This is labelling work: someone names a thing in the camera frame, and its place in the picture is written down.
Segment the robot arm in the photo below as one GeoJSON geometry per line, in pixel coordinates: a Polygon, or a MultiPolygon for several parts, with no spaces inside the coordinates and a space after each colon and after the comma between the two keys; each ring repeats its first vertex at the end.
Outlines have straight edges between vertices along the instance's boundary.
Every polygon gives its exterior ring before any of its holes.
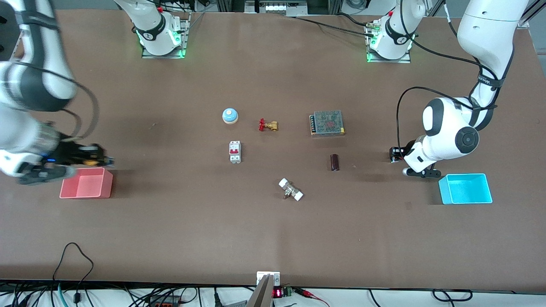
{"type": "Polygon", "coordinates": [[[426,12],[423,0],[406,0],[403,10],[400,4],[401,0],[396,0],[396,7],[391,16],[385,15],[374,21],[379,24],[379,31],[375,39],[371,40],[370,49],[388,60],[397,60],[404,56],[410,48],[410,36],[413,36],[426,12]],[[402,26],[402,19],[409,35],[402,26]]]}
{"type": "Polygon", "coordinates": [[[181,44],[180,17],[160,13],[147,0],[114,0],[129,15],[140,44],[156,56],[166,55],[181,44]]]}
{"type": "Polygon", "coordinates": [[[33,185],[72,176],[72,164],[111,164],[99,145],[70,141],[27,112],[63,109],[76,86],[50,0],[2,1],[15,10],[25,54],[20,62],[0,62],[0,169],[33,185]]]}
{"type": "Polygon", "coordinates": [[[436,98],[426,106],[426,134],[401,149],[410,167],[406,174],[425,176],[428,166],[468,155],[478,146],[478,131],[490,122],[510,67],[514,31],[526,5],[526,0],[470,1],[459,26],[458,41],[494,75],[481,69],[468,97],[456,101],[436,98]]]}

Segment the brown capacitor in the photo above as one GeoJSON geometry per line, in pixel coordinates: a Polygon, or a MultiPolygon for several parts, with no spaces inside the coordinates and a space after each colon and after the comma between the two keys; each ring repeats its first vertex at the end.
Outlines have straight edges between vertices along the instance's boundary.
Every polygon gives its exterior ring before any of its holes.
{"type": "Polygon", "coordinates": [[[337,154],[330,155],[330,167],[332,172],[340,170],[340,160],[337,154]]]}

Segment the red wire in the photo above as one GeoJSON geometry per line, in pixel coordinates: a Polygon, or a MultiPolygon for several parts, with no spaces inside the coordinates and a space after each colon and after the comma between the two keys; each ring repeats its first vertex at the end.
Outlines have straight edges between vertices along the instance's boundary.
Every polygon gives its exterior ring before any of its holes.
{"type": "Polygon", "coordinates": [[[326,304],[326,306],[330,307],[330,304],[328,304],[327,302],[325,302],[322,298],[318,298],[318,297],[312,297],[312,299],[316,299],[316,300],[320,300],[321,302],[323,302],[324,304],[326,304]]]}
{"type": "Polygon", "coordinates": [[[323,302],[324,304],[326,304],[326,306],[330,307],[330,304],[328,304],[325,300],[323,300],[322,298],[314,295],[313,293],[307,291],[307,290],[304,290],[304,296],[307,297],[307,298],[311,298],[311,299],[316,299],[316,300],[320,300],[321,302],[323,302]]]}

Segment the brown table surface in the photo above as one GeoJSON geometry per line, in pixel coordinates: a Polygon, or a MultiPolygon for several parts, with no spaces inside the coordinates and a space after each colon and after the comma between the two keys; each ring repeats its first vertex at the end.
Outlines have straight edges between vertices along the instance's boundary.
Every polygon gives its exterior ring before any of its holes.
{"type": "MultiPolygon", "coordinates": [[[[116,158],[107,200],[60,200],[60,182],[0,177],[0,278],[49,279],[70,241],[94,260],[92,280],[253,284],[279,270],[302,286],[546,290],[546,82],[527,30],[478,149],[442,161],[485,173],[491,205],[441,205],[437,180],[391,164],[395,107],[410,86],[468,94],[477,68],[414,48],[411,64],[366,63],[362,37],[274,14],[206,14],[184,60],[142,60],[122,11],[59,11],[68,62],[100,100],[87,143],[116,158]],[[223,123],[224,108],[239,121],[223,123]],[[345,137],[312,139],[308,116],[341,109],[345,137]],[[258,120],[279,122],[259,132],[258,120]],[[240,140],[242,163],[228,143],[240,140]],[[329,170],[339,154],[341,171],[329,170]],[[282,199],[286,177],[305,194],[282,199]]],[[[358,30],[342,17],[319,20],[358,30]]],[[[445,19],[422,44],[469,58],[445,19]]],[[[400,110],[405,144],[423,134],[432,93],[400,110]]],[[[86,118],[79,92],[70,108],[86,118]]],[[[70,132],[66,114],[44,114],[70,132]]],[[[67,253],[59,278],[88,264],[67,253]]]]}

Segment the blue bin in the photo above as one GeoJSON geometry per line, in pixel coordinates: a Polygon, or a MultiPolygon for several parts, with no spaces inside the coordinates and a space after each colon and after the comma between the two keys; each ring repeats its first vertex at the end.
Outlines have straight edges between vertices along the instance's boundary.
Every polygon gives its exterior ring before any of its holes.
{"type": "Polygon", "coordinates": [[[438,184],[444,205],[493,202],[485,174],[447,174],[438,184]]]}

